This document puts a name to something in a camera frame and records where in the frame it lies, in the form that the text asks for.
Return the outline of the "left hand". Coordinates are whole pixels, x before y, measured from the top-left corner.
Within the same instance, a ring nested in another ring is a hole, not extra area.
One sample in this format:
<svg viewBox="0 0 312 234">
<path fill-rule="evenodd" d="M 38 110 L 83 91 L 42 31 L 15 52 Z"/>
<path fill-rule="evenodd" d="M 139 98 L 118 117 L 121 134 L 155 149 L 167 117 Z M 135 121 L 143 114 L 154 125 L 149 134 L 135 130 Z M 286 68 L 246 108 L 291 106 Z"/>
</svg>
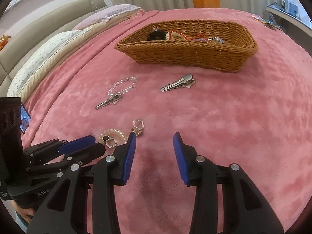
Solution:
<svg viewBox="0 0 312 234">
<path fill-rule="evenodd" d="M 35 214 L 35 210 L 33 208 L 23 209 L 19 205 L 17 205 L 14 200 L 11 200 L 11 204 L 15 211 L 26 221 L 26 223 L 31 222 Z"/>
</svg>

